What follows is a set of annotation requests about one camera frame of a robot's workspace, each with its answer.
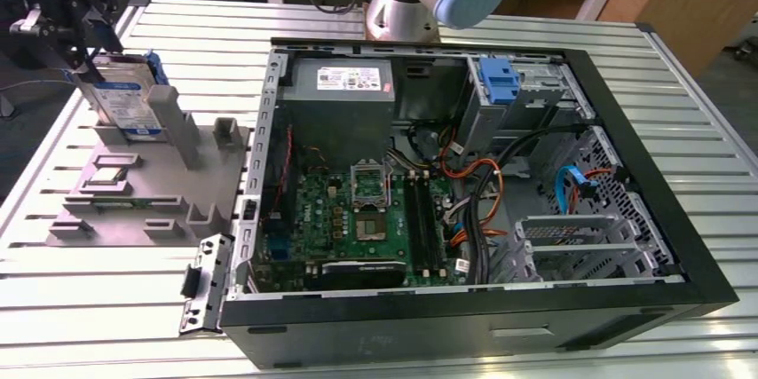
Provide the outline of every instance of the blue latch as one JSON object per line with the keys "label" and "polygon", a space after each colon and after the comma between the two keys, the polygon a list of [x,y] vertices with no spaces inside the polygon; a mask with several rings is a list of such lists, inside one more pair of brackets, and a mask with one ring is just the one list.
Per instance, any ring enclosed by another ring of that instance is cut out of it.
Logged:
{"label": "blue latch", "polygon": [[522,83],[507,59],[479,59],[479,77],[490,91],[491,104],[510,104],[516,99]]}

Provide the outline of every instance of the circuit board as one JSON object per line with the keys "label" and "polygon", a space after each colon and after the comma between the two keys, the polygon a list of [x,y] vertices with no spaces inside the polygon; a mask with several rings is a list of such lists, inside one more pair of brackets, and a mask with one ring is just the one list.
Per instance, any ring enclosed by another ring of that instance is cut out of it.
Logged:
{"label": "circuit board", "polygon": [[[289,238],[268,237],[268,281],[277,291],[307,288],[308,281],[303,275],[311,268],[316,271],[315,265],[331,261],[403,262],[407,264],[405,287],[459,284],[457,277],[448,274],[452,260],[443,258],[444,265],[449,266],[443,273],[413,272],[403,179],[400,175],[391,175],[387,179],[387,207],[365,213],[352,208],[349,174],[311,173],[300,176],[293,232]],[[368,187],[371,191],[387,185],[379,178],[373,181],[361,177],[356,190],[363,191],[360,187]],[[444,179],[429,179],[428,187],[436,203],[449,196]],[[440,229],[436,236],[441,248]]]}

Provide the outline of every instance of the open computer tower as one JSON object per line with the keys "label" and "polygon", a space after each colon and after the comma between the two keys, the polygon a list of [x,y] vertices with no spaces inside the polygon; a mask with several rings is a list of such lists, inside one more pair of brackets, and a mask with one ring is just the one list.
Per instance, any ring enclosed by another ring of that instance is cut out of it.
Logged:
{"label": "open computer tower", "polygon": [[736,301],[584,51],[272,46],[181,334],[259,368],[469,358],[606,348]]}

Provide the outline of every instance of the aluminum table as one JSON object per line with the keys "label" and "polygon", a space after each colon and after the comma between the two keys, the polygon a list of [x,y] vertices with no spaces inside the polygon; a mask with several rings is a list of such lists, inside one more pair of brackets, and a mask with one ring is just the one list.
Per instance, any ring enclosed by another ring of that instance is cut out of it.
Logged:
{"label": "aluminum table", "polygon": [[[255,126],[272,36],[363,38],[363,13],[152,0],[119,23],[153,48],[197,124]],[[758,375],[758,161],[655,34],[631,24],[491,17],[443,41],[588,51],[742,301],[603,351],[300,370],[288,376],[752,377]],[[253,375],[223,336],[176,338],[195,248],[48,248],[48,227],[97,137],[76,92],[0,209],[0,376]]]}

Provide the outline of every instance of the case bracket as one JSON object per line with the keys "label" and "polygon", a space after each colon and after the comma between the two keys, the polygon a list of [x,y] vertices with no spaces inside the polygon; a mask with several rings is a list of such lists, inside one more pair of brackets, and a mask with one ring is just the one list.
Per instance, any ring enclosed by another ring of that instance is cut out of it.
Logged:
{"label": "case bracket", "polygon": [[195,262],[187,266],[184,273],[181,295],[187,299],[179,326],[180,336],[221,333],[217,322],[227,292],[227,271],[233,241],[231,235],[221,233],[200,241]]}

